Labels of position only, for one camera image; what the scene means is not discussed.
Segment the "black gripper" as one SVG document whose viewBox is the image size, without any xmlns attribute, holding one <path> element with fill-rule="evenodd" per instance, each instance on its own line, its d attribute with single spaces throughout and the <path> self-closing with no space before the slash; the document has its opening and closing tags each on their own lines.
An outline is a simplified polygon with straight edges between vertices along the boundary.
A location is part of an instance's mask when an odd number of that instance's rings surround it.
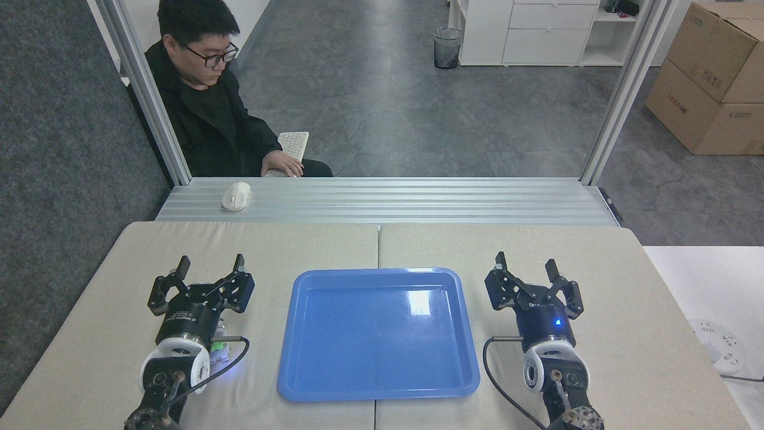
<svg viewBox="0 0 764 430">
<path fill-rule="evenodd" d="M 497 253 L 495 266 L 485 278 L 494 310 L 514 309 L 524 353 L 549 340 L 564 340 L 576 346 L 569 320 L 575 320 L 584 312 L 579 285 L 561 276 L 554 259 L 546 261 L 545 269 L 552 284 L 540 294 L 538 304 L 531 304 L 535 302 L 535 288 L 507 269 L 503 251 Z"/>
<path fill-rule="evenodd" d="M 238 254 L 228 275 L 202 287 L 202 304 L 199 304 L 184 283 L 190 265 L 189 257 L 182 256 L 174 271 L 158 276 L 153 283 L 148 308 L 156 316 L 165 314 L 156 345 L 177 337 L 210 348 L 222 311 L 231 309 L 237 314 L 244 313 L 254 292 L 254 277 L 245 269 L 245 256 Z M 176 287 L 178 293 L 167 302 L 167 293 L 172 287 Z"/>
</svg>

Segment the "person's hand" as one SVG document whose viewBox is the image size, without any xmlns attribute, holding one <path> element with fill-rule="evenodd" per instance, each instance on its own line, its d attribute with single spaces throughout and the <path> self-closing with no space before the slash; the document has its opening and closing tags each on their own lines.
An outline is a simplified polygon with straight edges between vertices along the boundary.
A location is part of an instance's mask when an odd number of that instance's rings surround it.
<svg viewBox="0 0 764 430">
<path fill-rule="evenodd" d="M 271 150 L 264 156 L 260 176 L 265 177 L 267 172 L 273 169 L 283 172 L 287 177 L 302 177 L 304 175 L 302 161 L 288 155 L 283 150 Z"/>
</svg>

